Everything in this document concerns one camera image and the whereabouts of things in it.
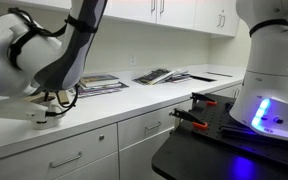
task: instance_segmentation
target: drawer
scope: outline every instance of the drawer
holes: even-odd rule
[[[118,180],[118,153],[83,166],[55,180]]]
[[[113,124],[1,159],[0,180],[54,179],[117,152],[116,136]]]
[[[177,105],[118,123],[119,149],[174,127],[175,117],[169,116],[174,108],[177,108]]]

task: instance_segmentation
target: white countertop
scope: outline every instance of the white countertop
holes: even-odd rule
[[[150,70],[110,73],[119,77],[129,88],[112,94],[79,99],[77,107],[69,111],[62,123],[56,127],[34,130],[29,121],[0,119],[0,158],[186,101],[192,92],[213,92],[240,84],[245,74],[243,68],[216,65],[181,68],[189,70],[191,74],[217,81],[189,80],[144,86],[133,82],[132,79]],[[211,75],[206,72],[233,77]]]

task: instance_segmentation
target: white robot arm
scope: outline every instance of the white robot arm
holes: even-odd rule
[[[22,47],[13,48],[32,30],[29,17],[24,14],[25,20],[14,13],[0,16],[0,96],[20,97],[73,87],[82,75],[106,2],[72,0],[63,43],[36,34]]]
[[[237,0],[251,53],[231,116],[259,134],[288,140],[288,0]]]
[[[17,8],[0,16],[0,96],[10,97],[0,100],[0,118],[30,120],[35,129],[47,129],[75,104],[77,96],[65,111],[19,99],[69,89],[81,77],[107,0],[71,2],[67,25],[55,34]],[[54,38],[63,33],[63,43]]]

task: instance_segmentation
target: drawer handle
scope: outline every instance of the drawer handle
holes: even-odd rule
[[[147,129],[147,130],[152,130],[152,129],[155,129],[155,128],[157,128],[157,127],[160,127],[161,125],[162,125],[162,123],[161,123],[161,122],[158,122],[157,125],[152,126],[152,127],[145,127],[145,129]]]
[[[54,164],[53,162],[51,162],[50,167],[51,167],[51,168],[57,168],[57,167],[59,167],[59,166],[62,166],[62,165],[64,165],[64,164],[67,164],[67,163],[69,163],[69,162],[75,161],[75,160],[77,160],[77,159],[79,159],[79,158],[81,158],[81,157],[82,157],[82,152],[79,152],[79,153],[78,153],[78,156],[76,156],[76,157],[74,157],[74,158],[72,158],[72,159],[63,161],[63,162],[61,162],[61,163]]]

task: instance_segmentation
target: red clip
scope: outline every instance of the red clip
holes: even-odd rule
[[[204,125],[196,123],[196,122],[193,122],[192,124],[193,124],[193,127],[196,128],[196,129],[207,130],[207,128],[208,128],[207,122],[204,122]]]
[[[208,106],[216,106],[217,105],[217,102],[212,102],[212,101],[206,101],[206,105]]]

